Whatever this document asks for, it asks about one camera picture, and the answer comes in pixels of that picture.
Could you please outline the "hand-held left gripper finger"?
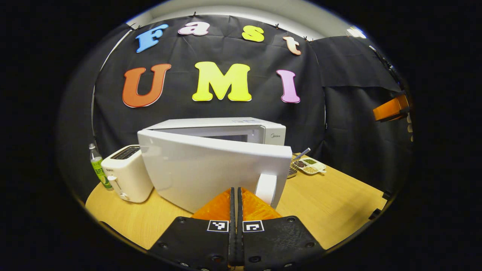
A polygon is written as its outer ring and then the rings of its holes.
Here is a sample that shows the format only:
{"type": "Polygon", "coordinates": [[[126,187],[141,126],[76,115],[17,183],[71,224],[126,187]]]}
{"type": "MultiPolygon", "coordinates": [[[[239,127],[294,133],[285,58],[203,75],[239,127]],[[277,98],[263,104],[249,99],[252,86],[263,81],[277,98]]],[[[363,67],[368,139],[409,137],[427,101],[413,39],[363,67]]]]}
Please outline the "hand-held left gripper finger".
{"type": "Polygon", "coordinates": [[[236,266],[245,271],[298,271],[326,250],[296,216],[244,220],[241,187],[236,192],[236,266]]]}
{"type": "Polygon", "coordinates": [[[216,207],[227,219],[178,216],[148,250],[148,254],[186,271],[227,271],[229,245],[235,237],[235,190],[226,191],[227,204],[216,207]]]}

